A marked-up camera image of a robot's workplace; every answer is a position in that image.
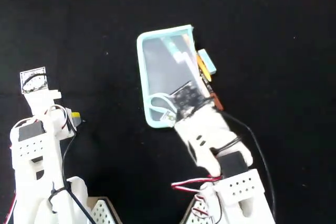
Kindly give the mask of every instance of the black wire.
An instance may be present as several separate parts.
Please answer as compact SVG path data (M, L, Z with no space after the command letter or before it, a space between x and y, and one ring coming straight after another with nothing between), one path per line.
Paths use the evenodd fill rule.
M271 191L272 215L273 215L273 218L274 218L274 221L275 221L276 220L276 199L275 199L274 186L273 186L273 182L272 182L272 179L271 179L271 173L269 171L265 156L261 151L260 145L257 141L257 138L256 138L255 134L253 133L253 131L251 130L251 128L249 126L247 126L245 123L243 123L239 119L235 118L234 116L230 115L226 111L219 111L219 113L221 113L223 117L227 117L227 118L231 119L232 121L234 121L234 122L240 124L241 126L245 127L250 132L250 134L251 134L251 136L254 140L254 143L257 146L257 149L258 149L258 152L260 154L262 163L264 164L264 167L265 167L265 171L266 171L266 175L267 175L267 179L268 179L268 184L269 184L269 188L270 188L270 191Z
M216 149L217 154L219 154L222 151L225 151L229 148L231 148L232 146L234 146L235 144L239 143L241 141L241 138L238 136L235 139L233 139L232 141L230 141L229 143L227 143L226 145L224 145L223 147Z
M46 77L47 74L46 74L46 73L36 73L36 74L33 74L33 75L29 76L29 77L27 78L27 80L25 80L24 83L22 83L22 91L23 91L23 92L25 92L25 93L30 93L30 92L33 92L33 91L35 91L35 90L39 90L39 89L43 88L43 87L47 84L47 81L45 81L45 82L44 82L40 87L38 87L38 88L34 88L34 89L30 89L30 90L25 90L25 89L24 89L25 85L27 85L28 82L30 82L33 78L35 78L35 77L37 77L37 76L45 76L45 77Z
M71 138L67 148L65 149L64 153L63 153L63 157L62 157L62 179L63 179L63 183L64 183L64 187L66 188L66 191L69 193L69 195L71 196L71 198L76 202L76 204L78 205L78 207L82 210L82 212L85 214L85 216L89 219L89 221L92 224L96 224L96 222L94 221L94 219L91 217L91 215L86 211L86 209L84 208L84 206L81 204L81 202L77 199L77 197L72 193L71 191L71 187L69 186L69 184L67 183L67 179L65 177L65 173L64 173L64 163L65 163L65 158L66 155L70 149L70 147L73 144L73 141L75 140L76 136L77 136L77 131L74 128L74 126L72 125L72 123L70 122L69 117L67 118L67 123L70 126L71 130L73 131L74 135Z
M223 209L222 209L221 199L219 198L218 192L216 192L216 196L217 196L217 199L218 199L218 204L219 204L219 208L220 208L221 213L220 213L219 220L214 224L218 224L222 220L222 217L223 217Z

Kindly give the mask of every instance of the perforated white block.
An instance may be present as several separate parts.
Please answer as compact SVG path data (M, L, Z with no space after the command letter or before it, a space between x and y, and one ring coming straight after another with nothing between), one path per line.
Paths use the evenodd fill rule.
M258 171L256 169L223 179L215 186L215 190L222 195L226 206L233 205L244 199L252 198L265 192Z
M105 200L98 200L91 211L91 216L96 224L116 224L110 209Z
M192 206L195 208L198 208L200 210L208 212L208 207L204 202L201 201L195 201L195 204ZM205 219L199 218L195 216L193 213L190 213L189 216L187 217L185 222L182 222L185 224L212 224L211 218L207 217Z

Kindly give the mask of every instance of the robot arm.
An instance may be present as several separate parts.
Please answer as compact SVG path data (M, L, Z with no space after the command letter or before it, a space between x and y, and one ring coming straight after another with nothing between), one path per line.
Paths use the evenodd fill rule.
M196 165L214 178L201 186L182 223L192 224L195 218L216 224L275 223L258 171L248 168L253 163L251 152L213 104L177 122L175 130Z
M33 116L17 122L10 132L16 196L4 223L13 209L17 224L120 223L108 200L98 198L91 211L85 182L64 176L64 157L76 137L79 113L54 104L60 92L48 89L45 68L20 77ZM62 157L60 141L67 138L71 141Z

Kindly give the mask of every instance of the black cloth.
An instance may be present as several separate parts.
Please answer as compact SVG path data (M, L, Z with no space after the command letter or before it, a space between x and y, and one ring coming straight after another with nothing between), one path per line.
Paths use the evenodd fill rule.
M9 132L30 116L19 72L46 66L49 88L87 120L67 177L108 196L124 223L181 220L192 196L170 183L206 173L174 130L146 124L136 39L192 24L218 69L213 89L260 141L278 223L335 223L335 0L0 0L0 10L1 219L14 190Z

